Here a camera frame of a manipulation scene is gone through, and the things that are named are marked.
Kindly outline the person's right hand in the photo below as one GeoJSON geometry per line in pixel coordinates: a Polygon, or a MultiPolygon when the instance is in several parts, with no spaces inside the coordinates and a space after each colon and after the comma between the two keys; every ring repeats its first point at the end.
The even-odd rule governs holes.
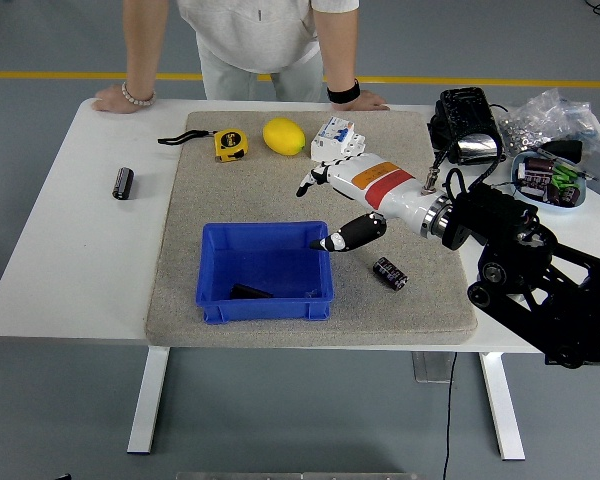
{"type": "Polygon", "coordinates": [[[121,84],[114,84],[98,91],[91,107],[95,111],[115,114],[130,114],[142,109],[124,96],[121,84]]]}

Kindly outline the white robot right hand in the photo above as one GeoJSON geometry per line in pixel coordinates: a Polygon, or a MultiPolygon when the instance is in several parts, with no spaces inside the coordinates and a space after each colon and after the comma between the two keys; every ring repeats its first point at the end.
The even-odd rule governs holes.
{"type": "Polygon", "coordinates": [[[357,249],[383,236],[390,219],[403,220],[424,238],[444,233],[443,215],[451,207],[448,197],[439,190],[425,193],[422,183],[409,172],[376,154],[320,163],[304,177],[296,195],[305,195],[314,184],[329,184],[367,209],[329,236],[312,241],[310,247],[314,250],[357,249]]]}

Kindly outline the person's left hand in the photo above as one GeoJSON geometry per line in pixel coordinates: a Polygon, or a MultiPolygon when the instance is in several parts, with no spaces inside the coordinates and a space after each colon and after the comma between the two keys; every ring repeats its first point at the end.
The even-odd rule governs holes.
{"type": "Polygon", "coordinates": [[[344,104],[331,103],[335,111],[385,111],[390,107],[380,95],[369,90],[362,90],[360,95],[344,104]]]}

